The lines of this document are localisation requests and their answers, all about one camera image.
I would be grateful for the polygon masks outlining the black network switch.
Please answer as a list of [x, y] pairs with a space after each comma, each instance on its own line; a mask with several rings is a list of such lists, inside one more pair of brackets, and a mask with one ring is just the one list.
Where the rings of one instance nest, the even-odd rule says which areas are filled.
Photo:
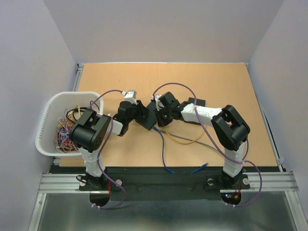
[[149, 110], [146, 117], [139, 116], [135, 121], [147, 130], [151, 130], [153, 126], [157, 123], [157, 118], [155, 115], [156, 103], [150, 102], [146, 108]]
[[[189, 103], [194, 103], [194, 98], [192, 98], [192, 97], [189, 97], [188, 98], [188, 102]], [[203, 107], [205, 107], [205, 104], [206, 104], [206, 101], [205, 100], [202, 100], [202, 99], [196, 99], [196, 105], [197, 106], [203, 106]]]

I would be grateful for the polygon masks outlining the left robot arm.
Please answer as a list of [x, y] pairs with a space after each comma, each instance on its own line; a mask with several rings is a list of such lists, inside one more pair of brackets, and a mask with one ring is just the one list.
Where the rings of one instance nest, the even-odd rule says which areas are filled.
[[80, 187], [101, 190], [107, 185], [106, 167], [101, 152], [112, 134], [122, 137], [135, 120], [142, 124], [150, 115], [149, 107], [140, 100], [122, 101], [117, 113], [111, 117], [87, 108], [69, 132], [69, 139], [81, 153], [86, 166], [84, 177], [79, 176]]

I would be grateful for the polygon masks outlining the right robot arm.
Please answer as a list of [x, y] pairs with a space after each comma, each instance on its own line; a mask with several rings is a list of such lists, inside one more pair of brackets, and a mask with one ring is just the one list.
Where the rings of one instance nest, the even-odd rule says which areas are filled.
[[222, 151], [212, 138], [210, 140], [225, 157], [221, 182], [227, 188], [232, 188], [240, 181], [243, 173], [243, 152], [247, 142], [250, 127], [231, 105], [223, 108], [198, 106], [194, 102], [179, 103], [171, 92], [152, 97], [155, 103], [155, 115], [158, 126], [165, 127], [173, 120], [210, 126], [214, 129]]

